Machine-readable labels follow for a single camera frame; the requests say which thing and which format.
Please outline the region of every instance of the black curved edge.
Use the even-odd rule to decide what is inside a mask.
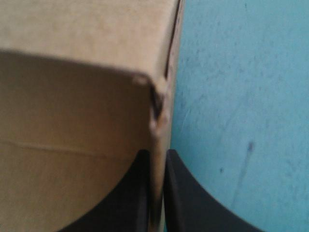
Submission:
[[[175,150],[167,152],[164,205],[168,232],[261,232],[208,194]]]
[[[149,152],[141,150],[119,184],[97,206],[59,232],[146,232],[148,211]]]

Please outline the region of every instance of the blue painted wall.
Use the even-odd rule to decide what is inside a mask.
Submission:
[[[309,1],[187,0],[171,147],[270,232],[309,231]]]

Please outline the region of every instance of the crease in cardboard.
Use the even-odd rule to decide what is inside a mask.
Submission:
[[[164,213],[161,214],[163,202],[163,179],[166,151],[170,144],[170,127],[174,100],[173,94],[175,89],[183,2],[184,0],[179,0],[177,4],[165,75],[158,79],[158,82],[154,87],[154,97],[156,101],[152,101],[152,103],[155,104],[151,107],[150,131],[154,140],[154,145],[151,155],[151,194],[153,194],[153,196],[150,211],[149,232],[163,231],[164,227]]]
[[[106,154],[99,153],[99,152],[98,153],[86,152],[86,151],[81,151],[78,149],[68,149],[68,148],[63,148],[63,147],[29,144],[29,143],[23,143],[23,142],[17,142],[17,141],[4,140],[1,138],[0,138],[0,144],[9,145],[9,146],[13,146],[16,148],[21,148],[21,149],[49,151],[49,152],[62,153],[62,154],[67,153],[71,155],[77,155],[77,156],[83,156],[83,157],[93,157],[97,159],[109,159],[109,160],[124,161],[124,162],[132,160],[132,159],[116,158],[116,156],[114,156],[113,154],[106,155]]]

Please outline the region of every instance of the cardboard box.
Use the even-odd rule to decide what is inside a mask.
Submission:
[[[158,229],[183,3],[0,3],[0,226],[56,231],[151,150]]]

